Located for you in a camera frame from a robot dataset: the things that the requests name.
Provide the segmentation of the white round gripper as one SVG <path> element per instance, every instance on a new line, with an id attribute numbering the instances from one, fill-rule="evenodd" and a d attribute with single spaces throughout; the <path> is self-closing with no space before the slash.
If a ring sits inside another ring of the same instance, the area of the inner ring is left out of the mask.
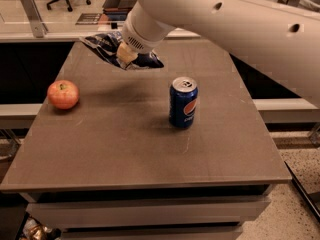
<path id="1" fill-rule="evenodd" d="M 146 54 L 167 36 L 167 25 L 156 21 L 145 12 L 130 12 L 122 28 L 124 42 L 117 49 L 117 58 L 128 65 L 138 54 Z"/>

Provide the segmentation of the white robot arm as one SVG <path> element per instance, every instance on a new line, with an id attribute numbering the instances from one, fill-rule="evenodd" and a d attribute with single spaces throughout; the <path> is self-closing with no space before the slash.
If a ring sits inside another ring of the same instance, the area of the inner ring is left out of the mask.
<path id="1" fill-rule="evenodd" d="M 320 106 L 320 18 L 266 0 L 137 0 L 124 42 L 145 54 L 174 29 L 196 33 Z"/>

